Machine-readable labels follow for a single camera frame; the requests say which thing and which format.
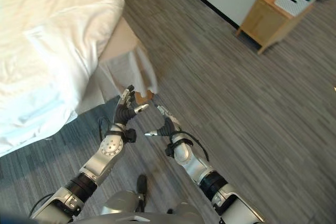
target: wooden nightstand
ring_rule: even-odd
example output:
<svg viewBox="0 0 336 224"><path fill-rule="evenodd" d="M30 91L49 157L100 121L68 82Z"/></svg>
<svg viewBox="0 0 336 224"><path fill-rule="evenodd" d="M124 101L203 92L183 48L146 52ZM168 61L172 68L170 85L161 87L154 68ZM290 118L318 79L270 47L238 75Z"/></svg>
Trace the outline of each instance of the wooden nightstand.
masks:
<svg viewBox="0 0 336 224"><path fill-rule="evenodd" d="M258 54L264 52L270 45L283 40L312 9L310 5L298 16L292 16L275 5L274 1L256 0L236 33L238 36L243 31L258 42L261 45Z"/></svg>

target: wooden furniture leg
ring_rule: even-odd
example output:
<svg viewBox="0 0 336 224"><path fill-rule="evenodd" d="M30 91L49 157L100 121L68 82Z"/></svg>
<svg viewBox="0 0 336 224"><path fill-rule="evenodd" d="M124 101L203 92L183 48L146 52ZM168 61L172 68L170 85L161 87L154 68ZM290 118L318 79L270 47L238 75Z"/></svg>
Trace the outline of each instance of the wooden furniture leg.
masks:
<svg viewBox="0 0 336 224"><path fill-rule="evenodd" d="M238 30L236 31L236 37L238 37L238 35L240 34L241 30L242 29L239 27Z"/></svg>
<svg viewBox="0 0 336 224"><path fill-rule="evenodd" d="M267 47L268 47L267 45L262 46L258 51L258 55L261 55L266 50Z"/></svg>
<svg viewBox="0 0 336 224"><path fill-rule="evenodd" d="M145 102L148 102L149 100L152 100L153 96L154 96L154 94L150 90L147 90L147 96L146 97L142 97L139 92L136 92L135 93L135 101L139 105L144 104Z"/></svg>

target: bed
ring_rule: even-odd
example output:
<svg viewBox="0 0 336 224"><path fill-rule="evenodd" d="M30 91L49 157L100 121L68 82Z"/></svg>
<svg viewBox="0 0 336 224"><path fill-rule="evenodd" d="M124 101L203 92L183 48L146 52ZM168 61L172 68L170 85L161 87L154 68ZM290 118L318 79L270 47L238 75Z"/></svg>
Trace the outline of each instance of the bed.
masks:
<svg viewBox="0 0 336 224"><path fill-rule="evenodd" d="M129 84L157 92L123 0L0 0L0 156L55 134Z"/></svg>

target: gray carpet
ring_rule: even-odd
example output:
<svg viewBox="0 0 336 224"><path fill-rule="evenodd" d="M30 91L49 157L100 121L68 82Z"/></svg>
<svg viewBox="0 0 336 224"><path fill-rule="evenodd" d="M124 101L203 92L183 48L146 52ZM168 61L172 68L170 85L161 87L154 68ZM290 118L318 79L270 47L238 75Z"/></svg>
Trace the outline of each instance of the gray carpet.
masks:
<svg viewBox="0 0 336 224"><path fill-rule="evenodd" d="M258 46L199 0L126 0L124 16L148 49L159 79L154 100L200 138L211 163L270 223L336 223L336 0L313 11L281 43ZM26 215L95 152L96 120L116 100L81 115L50 140L0 158L0 206ZM150 107L138 132L81 218L99 213L116 191L149 174L147 211L182 200L206 223L218 217L184 171L164 155L167 139L142 133L162 123Z"/></svg>

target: robotic hand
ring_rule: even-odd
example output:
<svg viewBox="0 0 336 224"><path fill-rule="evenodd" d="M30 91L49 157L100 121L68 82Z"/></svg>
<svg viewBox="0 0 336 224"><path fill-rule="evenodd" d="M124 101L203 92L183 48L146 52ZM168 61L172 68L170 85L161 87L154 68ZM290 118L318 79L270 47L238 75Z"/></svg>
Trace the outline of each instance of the robotic hand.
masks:
<svg viewBox="0 0 336 224"><path fill-rule="evenodd" d="M130 108L134 100L134 87L129 86L116 107L113 125L106 133L98 151L83 165L79 174L52 195L32 216L39 222L68 223L77 216L86 200L110 174L114 164L122 156L124 144L135 142L135 130L126 130L127 122L146 109L145 104Z"/></svg>
<svg viewBox="0 0 336 224"><path fill-rule="evenodd" d="M166 155L173 157L211 201L222 224L255 224L264 222L260 214L209 164L208 154L196 138L182 131L178 120L164 107L157 106L164 117L164 125L146 136L169 136ZM203 149L206 160L192 151L194 140Z"/></svg>

